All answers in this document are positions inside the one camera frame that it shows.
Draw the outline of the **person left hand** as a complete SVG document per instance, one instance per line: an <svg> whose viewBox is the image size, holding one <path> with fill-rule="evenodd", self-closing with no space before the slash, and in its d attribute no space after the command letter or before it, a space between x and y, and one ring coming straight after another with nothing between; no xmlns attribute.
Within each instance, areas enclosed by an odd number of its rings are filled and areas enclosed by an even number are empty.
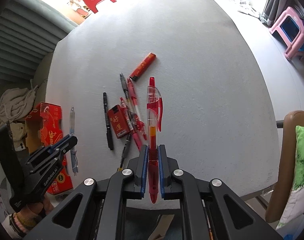
<svg viewBox="0 0 304 240"><path fill-rule="evenodd" d="M22 208L20 212L15 213L14 222L24 233L29 232L34 228L42 219L40 213L45 211L45 215L48 215L54 206L51 204L49 198L44 196L42 202L29 204Z"/></svg>

